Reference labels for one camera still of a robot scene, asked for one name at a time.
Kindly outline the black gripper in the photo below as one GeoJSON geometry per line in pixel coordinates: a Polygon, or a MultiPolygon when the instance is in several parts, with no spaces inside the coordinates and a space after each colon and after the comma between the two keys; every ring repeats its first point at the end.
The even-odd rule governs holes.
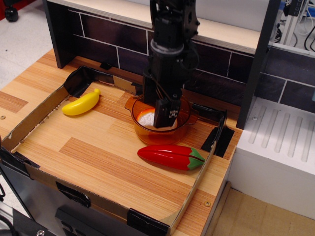
{"type": "Polygon", "coordinates": [[[181,97],[183,84],[199,66],[199,55],[191,40],[178,48],[166,48],[152,40],[150,47],[149,66],[143,72],[144,102],[156,102],[155,128],[171,127],[179,114],[181,101],[167,98],[173,94],[181,97]]]}

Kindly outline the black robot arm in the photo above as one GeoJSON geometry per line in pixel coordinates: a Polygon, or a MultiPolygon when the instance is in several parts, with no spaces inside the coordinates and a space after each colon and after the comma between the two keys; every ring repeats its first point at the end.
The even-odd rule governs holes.
{"type": "Polygon", "coordinates": [[[199,65],[192,38],[200,22],[194,0],[152,0],[154,36],[149,66],[143,73],[144,103],[155,108],[155,128],[171,127],[181,109],[182,87],[199,65]]]}

